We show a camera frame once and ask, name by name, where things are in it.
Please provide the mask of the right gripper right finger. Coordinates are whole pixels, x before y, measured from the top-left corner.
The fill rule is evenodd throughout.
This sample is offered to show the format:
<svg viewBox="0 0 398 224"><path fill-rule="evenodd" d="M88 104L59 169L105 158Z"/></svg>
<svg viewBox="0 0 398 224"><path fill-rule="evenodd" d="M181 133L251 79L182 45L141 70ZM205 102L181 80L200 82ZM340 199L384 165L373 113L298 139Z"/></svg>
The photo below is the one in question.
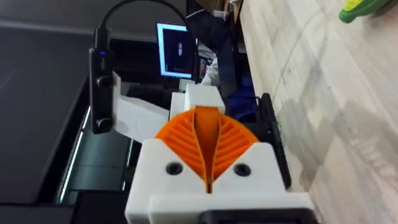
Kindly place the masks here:
<svg viewBox="0 0 398 224"><path fill-rule="evenodd" d="M207 118L207 193L283 192L284 181L272 146L217 109Z"/></svg>

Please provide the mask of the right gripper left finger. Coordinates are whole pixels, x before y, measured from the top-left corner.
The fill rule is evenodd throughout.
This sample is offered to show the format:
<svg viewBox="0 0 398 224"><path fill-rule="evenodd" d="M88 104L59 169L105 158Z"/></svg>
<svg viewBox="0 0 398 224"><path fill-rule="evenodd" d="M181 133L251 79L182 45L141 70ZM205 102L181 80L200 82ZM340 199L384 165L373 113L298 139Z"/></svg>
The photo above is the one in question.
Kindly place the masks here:
<svg viewBox="0 0 398 224"><path fill-rule="evenodd" d="M195 109L180 113L143 142L124 211L128 223L198 223L208 182L196 118Z"/></svg>

